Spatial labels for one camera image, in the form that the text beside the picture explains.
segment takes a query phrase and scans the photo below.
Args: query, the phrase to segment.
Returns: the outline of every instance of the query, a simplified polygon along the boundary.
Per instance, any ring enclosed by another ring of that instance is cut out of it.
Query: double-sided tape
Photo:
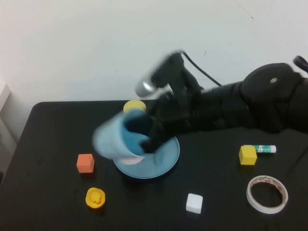
[[[282,196],[282,203],[279,206],[266,207],[266,206],[261,205],[259,202],[257,202],[254,199],[254,197],[251,194],[251,187],[254,184],[257,184],[260,182],[272,184],[279,190]],[[266,214],[275,214],[275,213],[280,212],[285,207],[289,199],[288,192],[285,186],[279,180],[275,179],[274,177],[269,177],[269,176],[257,176],[255,178],[252,178],[251,181],[248,183],[246,196],[247,196],[247,200],[249,204],[251,204],[253,208],[260,211],[261,213],[266,213]]]

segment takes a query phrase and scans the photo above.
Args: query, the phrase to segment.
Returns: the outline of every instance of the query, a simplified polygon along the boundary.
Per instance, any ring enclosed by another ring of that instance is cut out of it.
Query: black cable
[[[197,64],[194,63],[194,61],[188,56],[188,54],[185,51],[181,51],[181,53],[188,59],[191,64],[197,68],[202,74],[204,74],[206,77],[208,77],[210,80],[212,80],[214,83],[216,83],[218,86],[221,86],[220,83],[218,83],[214,78],[212,78],[207,72],[202,70]]]
[[[290,168],[286,171],[286,174],[288,175],[295,167],[296,165],[303,159],[303,157],[306,155],[308,151],[308,145],[305,147],[303,152],[299,155],[299,157],[295,160],[293,164],[291,164]]]

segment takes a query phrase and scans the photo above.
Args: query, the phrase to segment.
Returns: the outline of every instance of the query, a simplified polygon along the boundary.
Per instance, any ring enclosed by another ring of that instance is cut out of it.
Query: rubber duck
[[[98,188],[89,188],[86,195],[86,204],[91,208],[99,208],[105,204],[105,193]]]

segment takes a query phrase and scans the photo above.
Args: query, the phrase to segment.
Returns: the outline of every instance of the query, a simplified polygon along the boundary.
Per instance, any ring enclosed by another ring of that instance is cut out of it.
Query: yellow ball
[[[135,108],[139,108],[142,110],[146,110],[146,106],[144,104],[144,102],[140,101],[140,100],[130,100],[128,101],[124,107],[123,107],[123,112],[126,113],[131,109],[135,109]]]

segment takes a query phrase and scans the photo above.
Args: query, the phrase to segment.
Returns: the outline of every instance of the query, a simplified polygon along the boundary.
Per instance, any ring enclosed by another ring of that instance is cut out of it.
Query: yellow block
[[[241,165],[255,165],[257,160],[254,146],[241,146],[239,156]]]

